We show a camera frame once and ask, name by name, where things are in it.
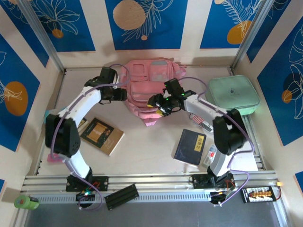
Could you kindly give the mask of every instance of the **brown book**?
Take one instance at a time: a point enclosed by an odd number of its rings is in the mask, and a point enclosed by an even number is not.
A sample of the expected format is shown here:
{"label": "brown book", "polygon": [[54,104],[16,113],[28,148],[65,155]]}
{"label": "brown book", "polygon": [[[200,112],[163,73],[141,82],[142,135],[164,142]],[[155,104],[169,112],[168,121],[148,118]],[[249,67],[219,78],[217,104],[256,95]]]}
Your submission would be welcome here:
{"label": "brown book", "polygon": [[82,139],[107,155],[112,154],[123,136],[123,131],[104,123],[98,118],[94,118],[81,134]]}

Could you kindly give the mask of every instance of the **book cover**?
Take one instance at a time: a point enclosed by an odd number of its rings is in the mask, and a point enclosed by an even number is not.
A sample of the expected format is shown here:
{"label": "book cover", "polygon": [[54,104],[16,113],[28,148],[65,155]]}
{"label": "book cover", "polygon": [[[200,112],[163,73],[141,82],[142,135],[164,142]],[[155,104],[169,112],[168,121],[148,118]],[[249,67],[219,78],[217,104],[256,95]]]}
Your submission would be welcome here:
{"label": "book cover", "polygon": [[198,166],[205,141],[206,135],[183,129],[174,159]]}
{"label": "book cover", "polygon": [[124,132],[114,128],[98,118],[94,118],[81,134],[81,138],[103,153],[111,155]]}

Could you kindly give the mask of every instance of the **dark blue book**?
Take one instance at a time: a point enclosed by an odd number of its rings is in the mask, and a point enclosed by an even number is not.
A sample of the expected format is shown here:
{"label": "dark blue book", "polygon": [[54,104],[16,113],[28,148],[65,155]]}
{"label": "dark blue book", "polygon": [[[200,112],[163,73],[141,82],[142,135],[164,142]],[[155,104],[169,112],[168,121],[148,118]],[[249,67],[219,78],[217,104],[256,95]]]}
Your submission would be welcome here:
{"label": "dark blue book", "polygon": [[198,166],[205,141],[206,135],[183,129],[174,159]]}

